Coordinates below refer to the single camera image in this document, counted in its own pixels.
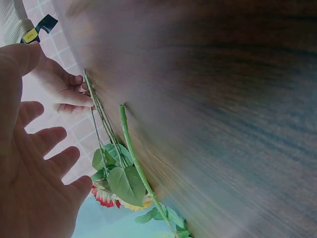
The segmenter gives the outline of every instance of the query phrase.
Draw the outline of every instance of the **green stem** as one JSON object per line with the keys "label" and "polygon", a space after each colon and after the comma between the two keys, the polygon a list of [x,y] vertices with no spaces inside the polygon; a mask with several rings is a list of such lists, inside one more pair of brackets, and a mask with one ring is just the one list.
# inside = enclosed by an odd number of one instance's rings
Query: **green stem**
{"label": "green stem", "polygon": [[131,142],[131,137],[130,137],[130,134],[129,134],[128,122],[127,122],[127,117],[126,117],[126,114],[125,114],[124,105],[120,106],[120,120],[121,120],[121,124],[122,124],[124,138],[125,138],[125,141],[127,143],[128,150],[129,150],[129,152],[131,154],[134,166],[137,169],[137,171],[138,171],[138,173],[139,173],[139,175],[141,177],[141,180],[142,180],[145,188],[147,189],[149,195],[153,199],[154,204],[158,208],[158,211],[161,213],[161,215],[164,218],[164,220],[166,221],[166,223],[169,225],[169,227],[174,232],[175,237],[178,237],[173,225],[171,224],[170,220],[167,218],[166,213],[163,211],[161,204],[159,203],[157,197],[155,196],[153,190],[151,189],[151,187],[149,185],[149,182],[146,179],[145,174],[144,174],[144,172],[143,172],[143,170],[142,170],[142,168],[140,166],[139,160],[137,159],[136,154],[134,153],[134,150],[133,150],[133,147],[132,147],[132,142]]}
{"label": "green stem", "polygon": [[104,166],[104,169],[105,169],[105,170],[104,170],[105,176],[108,177],[108,170],[107,170],[107,167],[106,167],[107,161],[106,161],[105,155],[103,154],[102,143],[101,143],[101,141],[100,141],[100,137],[99,137],[99,133],[98,133],[98,130],[97,130],[97,125],[96,125],[96,120],[95,120],[95,116],[94,116],[94,112],[93,112],[93,109],[92,109],[92,108],[90,108],[90,112],[91,112],[91,115],[92,115],[92,117],[93,117],[93,122],[94,122],[95,130],[96,130],[96,135],[97,135],[98,142],[99,142],[99,148],[100,148],[101,157],[103,158],[103,166]]}
{"label": "green stem", "polygon": [[122,153],[121,151],[119,150],[118,148],[118,145],[117,145],[117,140],[116,140],[116,137],[114,135],[114,132],[112,130],[112,127],[110,125],[110,121],[107,117],[107,115],[105,114],[105,111],[104,111],[104,108],[100,102],[100,99],[98,97],[98,95],[96,94],[94,88],[92,87],[92,84],[91,84],[91,81],[88,77],[88,75],[86,74],[86,70],[84,70],[84,77],[85,77],[85,81],[87,82],[87,86],[88,86],[88,90],[92,96],[92,99],[93,99],[93,102],[94,102],[94,105],[98,111],[98,114],[102,120],[102,123],[103,123],[103,126],[106,130],[106,133],[109,137],[109,139],[111,140],[111,142],[113,143],[114,145],[114,148],[118,154],[118,157],[119,157],[119,160],[120,160],[120,163],[122,165],[122,167],[127,167],[128,166],[128,163],[126,161],[126,159],[122,156]]}

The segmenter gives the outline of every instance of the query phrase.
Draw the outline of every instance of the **sleeve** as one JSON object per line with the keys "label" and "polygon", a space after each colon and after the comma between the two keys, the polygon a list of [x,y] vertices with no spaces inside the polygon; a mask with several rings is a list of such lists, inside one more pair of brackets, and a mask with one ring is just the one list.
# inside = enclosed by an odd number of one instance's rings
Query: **sleeve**
{"label": "sleeve", "polygon": [[22,0],[0,0],[0,25],[6,45],[20,43],[21,38],[34,28]]}

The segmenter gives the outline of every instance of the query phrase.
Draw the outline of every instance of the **finger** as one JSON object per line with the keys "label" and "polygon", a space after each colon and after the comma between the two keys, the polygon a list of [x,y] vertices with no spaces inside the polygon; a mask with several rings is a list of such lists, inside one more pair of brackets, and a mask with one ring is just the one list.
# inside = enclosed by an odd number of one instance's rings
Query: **finger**
{"label": "finger", "polygon": [[26,127],[31,121],[42,115],[43,112],[44,107],[39,102],[22,102],[19,111],[19,118],[22,126]]}
{"label": "finger", "polygon": [[74,76],[74,75],[70,74],[70,76],[69,76],[69,83],[71,85],[80,85],[83,83],[83,81],[84,81],[84,78],[81,75]]}
{"label": "finger", "polygon": [[84,93],[87,91],[87,89],[84,88],[85,84],[78,84],[73,86],[73,91],[78,93]]}
{"label": "finger", "polygon": [[58,155],[53,156],[49,160],[46,160],[57,176],[61,179],[68,173],[68,171],[74,166],[79,159],[80,152],[77,147],[68,147]]}
{"label": "finger", "polygon": [[63,113],[67,113],[67,114],[79,114],[79,113],[90,112],[89,107],[74,106],[74,105],[69,105],[69,104],[54,104],[53,108],[58,113],[63,112]]}
{"label": "finger", "polygon": [[92,107],[93,100],[82,93],[77,93],[71,90],[63,90],[58,94],[58,102],[64,104],[71,104],[74,106]]}
{"label": "finger", "polygon": [[85,82],[81,84],[81,87],[82,87],[85,91],[87,91],[87,84],[86,84]]}
{"label": "finger", "polygon": [[5,46],[0,49],[0,54],[10,56],[17,63],[21,76],[35,69],[41,58],[46,57],[38,42]]}
{"label": "finger", "polygon": [[31,139],[38,146],[42,156],[50,152],[66,136],[67,132],[63,127],[52,127],[40,130],[35,134],[30,134]]}
{"label": "finger", "polygon": [[69,191],[77,199],[78,205],[81,206],[88,196],[93,186],[89,176],[82,176],[78,180],[68,185]]}

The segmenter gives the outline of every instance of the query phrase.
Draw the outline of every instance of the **wood grain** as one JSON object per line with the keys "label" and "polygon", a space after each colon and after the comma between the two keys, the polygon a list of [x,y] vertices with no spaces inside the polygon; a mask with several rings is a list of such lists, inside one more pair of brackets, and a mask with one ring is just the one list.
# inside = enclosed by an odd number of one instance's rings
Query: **wood grain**
{"label": "wood grain", "polygon": [[53,0],[195,238],[317,237],[317,2]]}

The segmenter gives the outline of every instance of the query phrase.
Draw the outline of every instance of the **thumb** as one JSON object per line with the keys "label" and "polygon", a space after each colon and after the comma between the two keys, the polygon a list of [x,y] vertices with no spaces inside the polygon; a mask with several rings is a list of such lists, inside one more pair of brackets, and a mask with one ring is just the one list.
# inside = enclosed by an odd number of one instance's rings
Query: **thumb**
{"label": "thumb", "polygon": [[94,105],[93,100],[89,96],[68,89],[58,93],[55,103],[63,103],[83,107],[92,107]]}

